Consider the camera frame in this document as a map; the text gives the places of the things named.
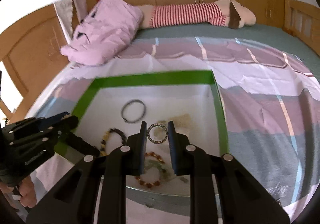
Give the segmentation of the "person's left hand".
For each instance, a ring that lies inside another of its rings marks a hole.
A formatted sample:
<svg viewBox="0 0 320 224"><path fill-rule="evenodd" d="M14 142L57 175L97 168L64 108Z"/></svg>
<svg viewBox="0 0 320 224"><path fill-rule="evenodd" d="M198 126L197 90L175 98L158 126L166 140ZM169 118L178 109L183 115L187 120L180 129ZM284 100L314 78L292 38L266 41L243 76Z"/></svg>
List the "person's left hand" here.
<svg viewBox="0 0 320 224"><path fill-rule="evenodd" d="M35 187L33 181L31 180L30 175L23 179L19 186L19 192L21 194L20 203L24 207L33 208L37 204ZM1 182L1 192L4 194L4 197L8 201L8 203L13 207L16 208L14 201L9 197L9 193L13 191L13 187L7 186L5 183Z"/></svg>

